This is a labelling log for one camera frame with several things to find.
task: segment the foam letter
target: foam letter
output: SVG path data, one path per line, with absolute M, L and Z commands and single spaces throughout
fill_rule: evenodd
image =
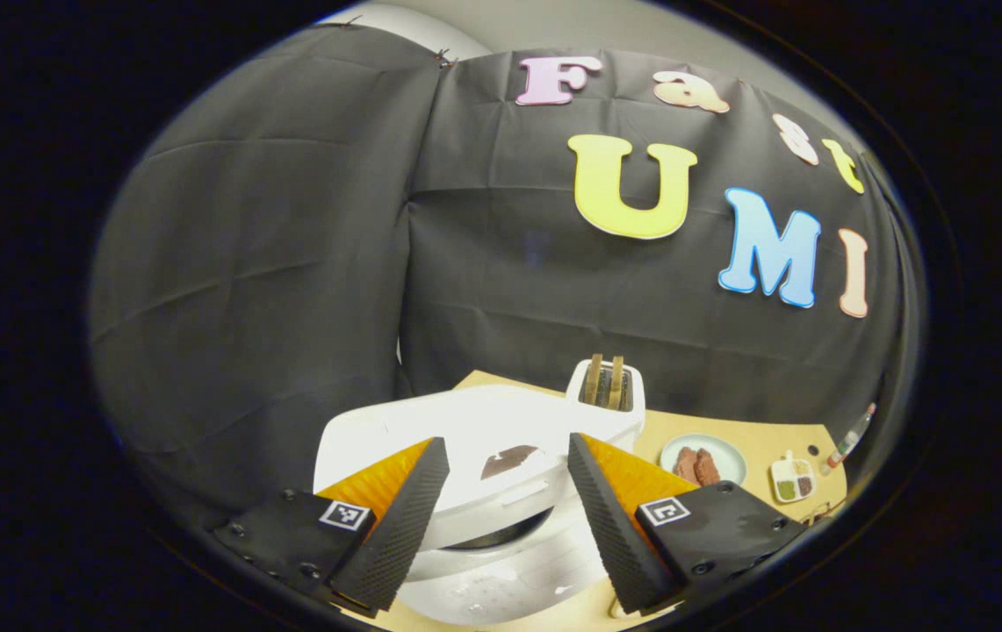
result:
M 849 183 L 850 187 L 853 188 L 860 195 L 864 194 L 864 184 L 856 179 L 856 163 L 851 159 L 851 157 L 846 154 L 845 148 L 841 147 L 841 143 L 837 143 L 835 140 L 829 140 L 824 138 L 821 140 L 825 143 L 825 146 L 833 152 L 833 157 L 837 160 L 837 169 L 841 171 L 841 176 L 845 179 L 845 182 Z
M 867 252 L 867 240 L 849 228 L 841 228 L 841 240 L 845 243 L 846 269 L 849 271 L 845 293 L 841 296 L 841 311 L 863 319 L 867 317 L 867 301 L 864 300 L 864 254 Z
M 821 163 L 821 159 L 817 157 L 817 151 L 813 145 L 809 144 L 809 133 L 806 133 L 801 125 L 779 113 L 774 115 L 774 123 L 782 130 L 782 139 L 786 141 L 786 146 L 790 147 L 790 151 L 794 152 L 795 156 L 814 166 Z
M 516 97 L 516 103 L 521 105 L 569 103 L 572 93 L 565 92 L 560 84 L 581 89 L 586 85 L 587 69 L 601 69 L 597 57 L 529 57 L 520 65 L 528 69 L 524 93 Z
M 660 163 L 660 193 L 649 210 L 622 201 L 622 157 L 633 151 L 628 140 L 580 133 L 567 140 L 576 154 L 574 205 L 593 226 L 610 235 L 656 239 L 671 235 L 688 213 L 688 167 L 696 154 L 672 145 L 649 145 L 649 156 Z
M 730 109 L 730 104 L 714 92 L 714 85 L 699 76 L 686 72 L 661 71 L 652 77 L 658 82 L 653 85 L 652 93 L 665 103 L 685 108 L 698 107 L 714 113 Z
M 718 284 L 736 292 L 755 291 L 757 281 L 750 265 L 758 259 L 758 274 L 766 295 L 774 293 L 789 268 L 779 292 L 782 300 L 798 307 L 813 307 L 814 260 L 821 221 L 806 211 L 795 210 L 779 237 L 763 196 L 745 188 L 728 188 L 726 199 L 734 207 L 734 243 L 728 268 L 718 273 Z

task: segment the black cloth backdrop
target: black cloth backdrop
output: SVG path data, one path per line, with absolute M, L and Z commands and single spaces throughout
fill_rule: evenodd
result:
M 514 103 L 520 59 L 561 53 L 605 67 L 572 103 Z M 709 80 L 730 111 L 658 101 L 652 75 L 669 69 Z M 774 112 L 809 132 L 818 167 Z M 649 143 L 694 152 L 684 226 L 654 240 L 590 226 L 573 133 L 632 143 L 622 195 L 637 208 L 657 200 Z M 865 195 L 821 138 L 842 141 Z M 718 285 L 730 187 L 761 193 L 780 229 L 799 209 L 821 220 L 813 307 Z M 895 221 L 859 151 L 736 77 L 614 51 L 440 67 L 393 33 L 318 25 L 203 93 L 124 181 L 91 276 L 92 367 L 124 449 L 195 527 L 310 489 L 332 417 L 473 369 L 562 389 L 592 353 L 622 355 L 650 409 L 840 437 L 897 344 Z M 838 305 L 841 228 L 870 247 L 863 320 Z

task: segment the white plate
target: white plate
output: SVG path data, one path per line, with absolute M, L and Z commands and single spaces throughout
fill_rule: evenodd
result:
M 705 448 L 712 456 L 718 477 L 730 483 L 741 485 L 746 480 L 746 460 L 728 442 L 709 435 L 684 435 L 668 442 L 660 453 L 660 467 L 666 472 L 676 469 L 676 459 L 681 448 L 699 450 Z

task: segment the letter m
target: letter m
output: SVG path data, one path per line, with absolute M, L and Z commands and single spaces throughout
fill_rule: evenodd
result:
M 758 259 L 758 275 L 766 295 L 774 293 L 782 274 L 789 269 L 779 292 L 782 300 L 798 307 L 813 307 L 814 260 L 821 221 L 806 211 L 795 210 L 779 237 L 763 196 L 746 188 L 728 188 L 726 199 L 734 207 L 734 244 L 730 247 L 730 264 L 718 273 L 718 284 L 736 292 L 755 291 L 757 280 L 750 267 Z

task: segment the table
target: table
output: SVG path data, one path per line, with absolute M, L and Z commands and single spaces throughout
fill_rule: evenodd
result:
M 564 396 L 557 391 L 506 380 L 484 372 L 470 373 L 454 388 L 485 385 L 510 385 L 556 397 Z M 828 508 L 837 508 L 849 492 L 849 478 L 843 465 L 828 477 L 816 472 L 821 467 L 822 461 L 835 449 L 828 429 L 820 424 L 759 424 L 646 411 L 644 430 L 637 438 L 633 452 L 637 457 L 657 464 L 660 461 L 661 450 L 674 437 L 696 435 L 696 433 L 719 437 L 733 445 L 746 461 L 746 480 L 742 482 L 742 489 L 767 501 L 791 519 L 802 520 L 814 511 L 820 513 L 827 511 Z M 817 448 L 818 457 L 810 456 L 810 445 Z M 793 450 L 795 459 L 809 460 L 810 464 L 814 465 L 814 476 L 818 480 L 817 493 L 814 496 L 797 503 L 782 504 L 774 500 L 771 492 L 770 468 L 774 461 L 786 456 L 786 450 Z M 617 629 L 630 628 L 642 621 L 651 621 L 662 614 L 633 615 L 626 619 L 614 619 L 609 616 L 609 608 L 612 607 L 614 600 L 614 589 L 609 584 L 609 579 L 603 579 L 554 607 L 525 616 L 523 619 L 495 625 L 470 627 L 470 625 L 441 623 L 421 616 L 411 608 L 405 607 L 399 600 L 392 604 L 391 611 L 376 615 L 375 621 L 349 611 L 343 612 L 353 619 L 375 623 L 377 627 L 396 632 L 421 632 L 432 629 L 437 632 L 520 632 L 524 629 L 552 629 L 553 632 L 616 632 Z

